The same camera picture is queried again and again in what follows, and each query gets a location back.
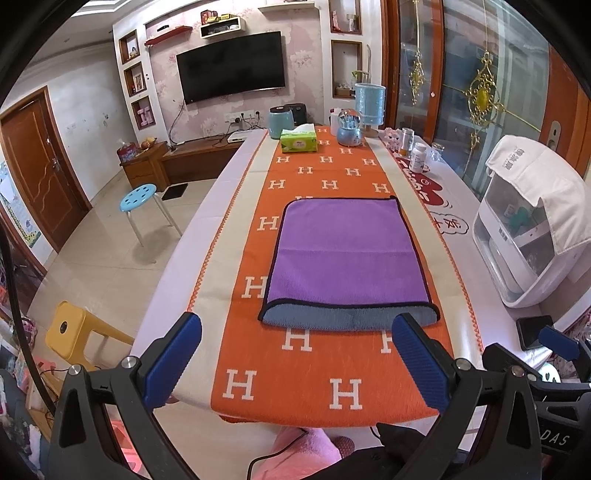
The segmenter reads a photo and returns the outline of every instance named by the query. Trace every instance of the router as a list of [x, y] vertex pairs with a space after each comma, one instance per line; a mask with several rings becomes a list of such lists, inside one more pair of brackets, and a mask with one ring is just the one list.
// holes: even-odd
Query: router
[[228, 137], [228, 143], [244, 142], [251, 132], [252, 130], [240, 130], [238, 132], [234, 132]]

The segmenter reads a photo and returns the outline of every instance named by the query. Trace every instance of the green tissue box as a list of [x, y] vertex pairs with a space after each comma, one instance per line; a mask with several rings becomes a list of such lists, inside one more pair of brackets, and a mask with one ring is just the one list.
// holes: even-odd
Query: green tissue box
[[283, 153], [318, 152], [314, 125], [311, 125], [311, 130], [283, 130], [280, 141]]

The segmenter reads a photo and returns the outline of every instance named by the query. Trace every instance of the picture frame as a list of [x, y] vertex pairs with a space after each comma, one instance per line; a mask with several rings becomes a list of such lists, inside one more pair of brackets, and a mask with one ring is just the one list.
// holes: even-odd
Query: picture frame
[[144, 90], [144, 75], [142, 73], [134, 75], [134, 86], [136, 93]]

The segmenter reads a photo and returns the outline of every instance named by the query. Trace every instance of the white cloth cover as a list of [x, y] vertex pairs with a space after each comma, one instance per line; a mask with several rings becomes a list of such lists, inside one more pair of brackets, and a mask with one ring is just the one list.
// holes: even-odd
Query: white cloth cover
[[486, 166], [534, 207], [544, 207], [556, 255], [591, 242], [591, 189], [556, 152], [535, 140], [505, 135]]

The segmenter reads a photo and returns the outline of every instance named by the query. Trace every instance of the floral wallpaper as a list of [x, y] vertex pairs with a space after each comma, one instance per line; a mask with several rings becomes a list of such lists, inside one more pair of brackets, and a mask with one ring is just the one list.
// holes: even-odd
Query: floral wallpaper
[[267, 125], [269, 109], [285, 103], [305, 103], [311, 122], [326, 123], [323, 119], [322, 51], [320, 45], [320, 17], [316, 9], [295, 9], [267, 12], [258, 8], [262, 2], [247, 0], [217, 0], [200, 2], [177, 10], [147, 25], [148, 38], [156, 35], [162, 25], [174, 28], [192, 25], [193, 31], [163, 41], [150, 50], [152, 72], [164, 123], [170, 129], [183, 103], [183, 91], [176, 56], [193, 48], [211, 43], [199, 34], [200, 13], [215, 10], [220, 15], [232, 13], [246, 23], [245, 34], [281, 31], [284, 39], [284, 59], [287, 64], [286, 84], [283, 89], [246, 92], [203, 100], [190, 105], [178, 118], [172, 131], [174, 141], [180, 142], [199, 137], [225, 133], [229, 124], [224, 114], [234, 111], [260, 111], [260, 126]]

